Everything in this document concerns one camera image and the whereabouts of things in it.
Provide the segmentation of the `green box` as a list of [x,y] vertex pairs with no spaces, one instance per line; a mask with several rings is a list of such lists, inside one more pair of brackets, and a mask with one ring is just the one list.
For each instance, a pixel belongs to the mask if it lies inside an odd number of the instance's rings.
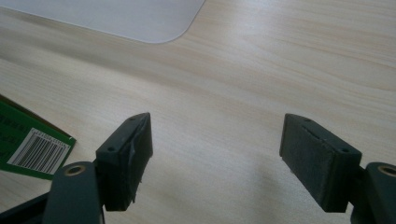
[[0,170],[51,180],[76,139],[0,94]]

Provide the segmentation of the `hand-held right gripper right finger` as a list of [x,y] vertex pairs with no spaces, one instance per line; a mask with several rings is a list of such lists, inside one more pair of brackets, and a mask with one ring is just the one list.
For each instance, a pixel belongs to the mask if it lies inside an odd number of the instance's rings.
[[287,114],[279,155],[322,210],[346,211],[360,151],[312,119]]

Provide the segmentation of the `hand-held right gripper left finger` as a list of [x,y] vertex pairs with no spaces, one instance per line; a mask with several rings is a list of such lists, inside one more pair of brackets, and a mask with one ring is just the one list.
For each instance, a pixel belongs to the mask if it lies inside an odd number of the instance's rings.
[[107,211],[126,211],[153,155],[150,113],[125,120],[96,150],[101,200]]

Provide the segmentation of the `white mat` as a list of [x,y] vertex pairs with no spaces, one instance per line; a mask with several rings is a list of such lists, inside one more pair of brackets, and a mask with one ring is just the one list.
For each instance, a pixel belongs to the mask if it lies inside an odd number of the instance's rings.
[[150,44],[173,41],[205,0],[0,0],[0,7]]

